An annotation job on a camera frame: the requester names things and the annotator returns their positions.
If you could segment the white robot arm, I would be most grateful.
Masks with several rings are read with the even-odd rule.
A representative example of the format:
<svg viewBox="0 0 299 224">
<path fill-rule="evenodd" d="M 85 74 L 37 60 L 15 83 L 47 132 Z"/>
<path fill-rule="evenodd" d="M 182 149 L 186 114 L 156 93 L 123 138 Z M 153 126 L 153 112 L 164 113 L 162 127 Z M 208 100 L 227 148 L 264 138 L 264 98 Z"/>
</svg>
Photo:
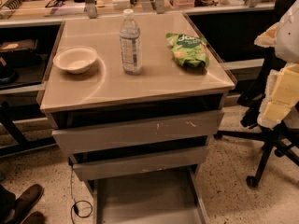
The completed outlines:
<svg viewBox="0 0 299 224">
<path fill-rule="evenodd" d="M 273 129 L 299 102 L 299 0 L 254 44 L 274 48 L 276 57 L 286 62 L 280 71 L 270 72 L 257 118 L 259 125 Z"/>
</svg>

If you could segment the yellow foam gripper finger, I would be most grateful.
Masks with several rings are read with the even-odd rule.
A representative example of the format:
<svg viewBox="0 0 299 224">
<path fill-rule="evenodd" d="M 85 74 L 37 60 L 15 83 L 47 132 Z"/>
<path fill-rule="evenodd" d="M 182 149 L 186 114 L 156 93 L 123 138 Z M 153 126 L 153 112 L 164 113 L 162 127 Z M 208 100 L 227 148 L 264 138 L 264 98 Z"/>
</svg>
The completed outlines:
<svg viewBox="0 0 299 224">
<path fill-rule="evenodd" d="M 287 63 L 279 71 L 271 70 L 265 87 L 257 122 L 273 129 L 299 102 L 299 64 Z"/>
</svg>

